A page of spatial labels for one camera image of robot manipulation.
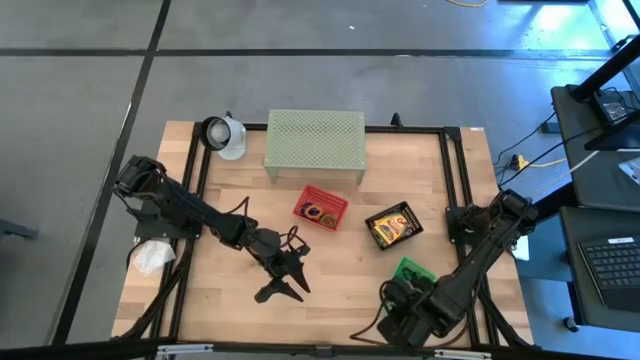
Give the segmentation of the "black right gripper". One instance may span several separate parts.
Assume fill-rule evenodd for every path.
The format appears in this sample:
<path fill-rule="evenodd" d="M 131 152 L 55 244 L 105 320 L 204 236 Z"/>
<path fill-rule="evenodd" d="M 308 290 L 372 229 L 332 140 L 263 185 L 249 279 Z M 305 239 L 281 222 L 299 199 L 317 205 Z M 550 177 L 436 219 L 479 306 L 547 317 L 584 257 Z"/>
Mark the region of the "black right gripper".
<path fill-rule="evenodd" d="M 433 334 L 435 314 L 427 297 L 435 283 L 428 277 L 406 280 L 393 277 L 383 287 L 383 308 L 386 315 L 379 322 L 379 332 L 391 345 L 423 347 Z"/>

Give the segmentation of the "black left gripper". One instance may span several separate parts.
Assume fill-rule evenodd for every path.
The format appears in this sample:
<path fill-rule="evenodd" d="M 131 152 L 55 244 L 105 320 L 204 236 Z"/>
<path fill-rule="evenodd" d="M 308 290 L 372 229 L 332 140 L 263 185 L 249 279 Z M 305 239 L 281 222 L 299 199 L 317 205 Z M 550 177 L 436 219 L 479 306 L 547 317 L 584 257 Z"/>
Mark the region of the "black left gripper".
<path fill-rule="evenodd" d="M 302 261 L 309 253 L 309 245 L 297 235 L 297 228 L 291 228 L 284 234 L 266 228 L 250 229 L 247 237 L 247 251 L 272 278 L 290 276 L 304 291 L 310 293 Z M 265 303 L 274 294 L 303 301 L 282 279 L 272 279 L 254 295 L 254 300 Z"/>

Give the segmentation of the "green plastic basket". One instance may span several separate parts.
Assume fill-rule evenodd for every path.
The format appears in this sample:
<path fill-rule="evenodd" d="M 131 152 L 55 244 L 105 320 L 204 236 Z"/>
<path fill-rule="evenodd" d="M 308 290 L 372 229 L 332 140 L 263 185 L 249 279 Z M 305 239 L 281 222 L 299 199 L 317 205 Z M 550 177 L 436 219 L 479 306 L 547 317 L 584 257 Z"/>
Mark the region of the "green plastic basket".
<path fill-rule="evenodd" d="M 437 281 L 437 277 L 432 272 L 408 257 L 402 258 L 400 263 L 397 265 L 393 276 L 399 277 L 412 284 L 417 284 L 419 282 L 435 283 Z"/>

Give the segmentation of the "black plastic basket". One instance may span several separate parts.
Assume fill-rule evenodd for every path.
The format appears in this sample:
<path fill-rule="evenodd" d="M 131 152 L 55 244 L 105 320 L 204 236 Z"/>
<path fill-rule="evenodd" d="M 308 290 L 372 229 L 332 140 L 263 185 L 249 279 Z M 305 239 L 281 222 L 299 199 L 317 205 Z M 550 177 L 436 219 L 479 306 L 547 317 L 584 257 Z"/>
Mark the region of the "black plastic basket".
<path fill-rule="evenodd" d="M 374 230 L 374 225 L 381 221 L 385 216 L 392 214 L 392 213 L 402 213 L 407 220 L 409 221 L 410 226 L 406 229 L 405 234 L 396 242 L 394 242 L 391 245 L 386 245 L 381 237 L 376 233 L 376 231 Z M 369 231 L 370 235 L 372 236 L 372 238 L 374 239 L 374 241 L 376 242 L 377 246 L 382 250 L 387 250 L 389 248 L 392 248 L 408 239 L 411 239 L 412 237 L 416 236 L 417 234 L 420 234 L 424 231 L 423 226 L 421 225 L 421 223 L 418 220 L 418 217 L 416 216 L 416 214 L 414 213 L 414 211 L 412 210 L 412 208 L 409 206 L 409 204 L 406 201 L 402 201 L 396 205 L 391 206 L 390 208 L 387 208 L 375 215 L 370 216 L 369 218 L 366 218 L 364 220 L 365 226 L 367 228 L 367 230 Z"/>

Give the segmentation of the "red plastic basket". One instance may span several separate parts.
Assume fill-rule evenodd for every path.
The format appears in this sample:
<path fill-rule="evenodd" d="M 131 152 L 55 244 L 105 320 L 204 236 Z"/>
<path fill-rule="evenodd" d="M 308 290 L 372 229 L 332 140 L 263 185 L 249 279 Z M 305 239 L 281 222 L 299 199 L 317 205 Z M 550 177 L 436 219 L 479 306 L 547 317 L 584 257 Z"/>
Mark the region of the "red plastic basket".
<path fill-rule="evenodd" d="M 324 210 L 324 214 L 333 215 L 337 220 L 336 226 L 332 229 L 329 229 L 320 224 L 320 218 L 306 218 L 304 216 L 304 207 L 307 203 L 317 204 L 322 207 L 322 209 Z M 303 189 L 298 201 L 296 202 L 296 205 L 293 208 L 293 215 L 324 230 L 336 231 L 346 213 L 347 207 L 348 201 L 346 199 L 343 199 L 335 194 L 329 193 L 315 186 L 307 185 Z"/>

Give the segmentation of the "black desk with keyboard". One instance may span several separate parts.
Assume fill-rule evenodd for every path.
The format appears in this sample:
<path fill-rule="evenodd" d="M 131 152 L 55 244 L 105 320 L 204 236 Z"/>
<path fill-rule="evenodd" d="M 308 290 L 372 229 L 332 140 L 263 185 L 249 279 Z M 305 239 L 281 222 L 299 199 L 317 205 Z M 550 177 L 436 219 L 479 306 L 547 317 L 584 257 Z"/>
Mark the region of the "black desk with keyboard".
<path fill-rule="evenodd" d="M 571 269 L 568 290 L 574 322 L 565 319 L 566 327 L 588 325 L 640 333 L 640 313 L 604 306 L 579 250 L 580 243 L 597 239 L 640 238 L 640 214 L 563 207 L 560 218 Z"/>

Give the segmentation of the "black desk with adapter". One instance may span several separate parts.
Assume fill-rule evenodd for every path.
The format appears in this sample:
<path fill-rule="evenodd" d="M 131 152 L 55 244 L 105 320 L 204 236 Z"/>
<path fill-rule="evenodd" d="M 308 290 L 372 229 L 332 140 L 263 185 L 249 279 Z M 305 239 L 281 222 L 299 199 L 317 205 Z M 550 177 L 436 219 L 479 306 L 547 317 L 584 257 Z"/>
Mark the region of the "black desk with adapter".
<path fill-rule="evenodd" d="M 564 144 L 569 167 L 573 168 L 592 154 L 585 144 L 603 132 L 603 123 L 590 105 L 575 101 L 567 87 L 553 87 L 551 98 L 562 139 L 583 133 Z M 640 152 L 599 151 L 570 174 L 577 203 L 640 213 L 640 185 L 619 168 L 620 163 L 639 157 Z"/>

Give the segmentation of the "white crumpled plastic bag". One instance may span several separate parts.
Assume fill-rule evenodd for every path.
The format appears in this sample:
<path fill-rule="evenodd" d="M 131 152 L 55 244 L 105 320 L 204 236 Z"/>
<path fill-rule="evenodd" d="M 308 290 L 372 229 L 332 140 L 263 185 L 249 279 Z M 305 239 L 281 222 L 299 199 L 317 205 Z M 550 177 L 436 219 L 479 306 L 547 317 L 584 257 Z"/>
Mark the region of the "white crumpled plastic bag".
<path fill-rule="evenodd" d="M 176 258 L 175 251 L 168 242 L 148 240 L 136 252 L 134 267 L 145 277 L 160 271 L 164 265 Z"/>

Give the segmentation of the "pale green mesh shelf riser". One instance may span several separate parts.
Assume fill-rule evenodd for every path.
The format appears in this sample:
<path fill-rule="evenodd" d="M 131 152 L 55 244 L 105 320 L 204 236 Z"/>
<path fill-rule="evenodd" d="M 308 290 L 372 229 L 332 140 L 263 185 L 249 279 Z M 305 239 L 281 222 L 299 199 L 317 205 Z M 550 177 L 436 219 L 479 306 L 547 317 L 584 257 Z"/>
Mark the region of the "pale green mesh shelf riser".
<path fill-rule="evenodd" d="M 264 168 L 271 182 L 281 169 L 366 171 L 365 114 L 359 111 L 272 109 Z"/>

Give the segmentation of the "black computer keyboard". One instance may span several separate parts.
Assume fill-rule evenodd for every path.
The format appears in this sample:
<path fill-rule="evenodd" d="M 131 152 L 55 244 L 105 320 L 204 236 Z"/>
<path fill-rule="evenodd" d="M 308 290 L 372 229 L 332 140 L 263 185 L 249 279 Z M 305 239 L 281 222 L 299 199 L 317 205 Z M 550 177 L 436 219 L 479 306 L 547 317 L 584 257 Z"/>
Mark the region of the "black computer keyboard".
<path fill-rule="evenodd" d="M 604 306 L 640 313 L 640 238 L 597 239 L 579 250 Z"/>

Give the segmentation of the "dark chair base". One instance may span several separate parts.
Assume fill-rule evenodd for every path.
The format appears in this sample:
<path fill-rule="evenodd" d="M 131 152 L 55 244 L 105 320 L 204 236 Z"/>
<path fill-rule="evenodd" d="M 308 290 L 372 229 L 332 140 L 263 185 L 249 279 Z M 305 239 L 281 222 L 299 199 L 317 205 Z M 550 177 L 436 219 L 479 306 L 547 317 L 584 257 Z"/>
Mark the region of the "dark chair base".
<path fill-rule="evenodd" d="M 37 230 L 0 218 L 0 240 L 4 236 L 18 236 L 24 239 L 35 239 L 37 235 Z"/>

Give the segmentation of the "black power adapter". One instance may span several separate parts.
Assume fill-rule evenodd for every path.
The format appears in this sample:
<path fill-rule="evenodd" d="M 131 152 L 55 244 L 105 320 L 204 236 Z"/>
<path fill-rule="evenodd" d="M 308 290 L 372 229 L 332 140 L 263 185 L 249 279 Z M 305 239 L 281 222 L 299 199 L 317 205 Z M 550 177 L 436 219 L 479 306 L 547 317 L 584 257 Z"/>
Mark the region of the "black power adapter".
<path fill-rule="evenodd" d="M 594 97 L 594 106 L 596 116 L 603 123 L 616 122 L 617 120 L 623 119 L 629 113 L 629 109 L 622 103 L 622 100 L 617 95 L 596 94 Z"/>

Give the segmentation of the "black diagonal support beam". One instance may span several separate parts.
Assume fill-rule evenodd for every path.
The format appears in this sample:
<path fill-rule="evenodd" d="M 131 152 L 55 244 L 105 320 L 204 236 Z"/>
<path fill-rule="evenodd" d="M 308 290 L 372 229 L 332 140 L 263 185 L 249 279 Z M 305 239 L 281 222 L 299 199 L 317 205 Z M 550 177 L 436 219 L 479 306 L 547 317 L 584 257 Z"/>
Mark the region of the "black diagonal support beam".
<path fill-rule="evenodd" d="M 635 35 L 626 45 L 620 48 L 598 70 L 591 74 L 571 92 L 571 97 L 582 102 L 593 95 L 603 85 L 609 82 L 619 72 L 634 62 L 640 56 L 640 35 Z"/>

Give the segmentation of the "silver aluminium rail bracket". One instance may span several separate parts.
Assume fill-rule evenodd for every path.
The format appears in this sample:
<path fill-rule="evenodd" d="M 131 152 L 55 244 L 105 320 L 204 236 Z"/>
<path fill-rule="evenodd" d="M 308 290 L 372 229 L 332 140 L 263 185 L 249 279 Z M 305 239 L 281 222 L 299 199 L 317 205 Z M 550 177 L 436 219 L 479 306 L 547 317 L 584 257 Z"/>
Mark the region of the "silver aluminium rail bracket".
<path fill-rule="evenodd" d="M 161 345 L 157 348 L 156 356 L 160 356 L 163 360 L 175 360 L 178 355 L 184 354 L 199 354 L 213 352 L 213 344 L 202 343 L 186 343 L 186 344 L 171 344 Z"/>
<path fill-rule="evenodd" d="M 448 360 L 493 360 L 492 354 L 488 352 L 457 349 L 436 349 L 433 357 Z"/>

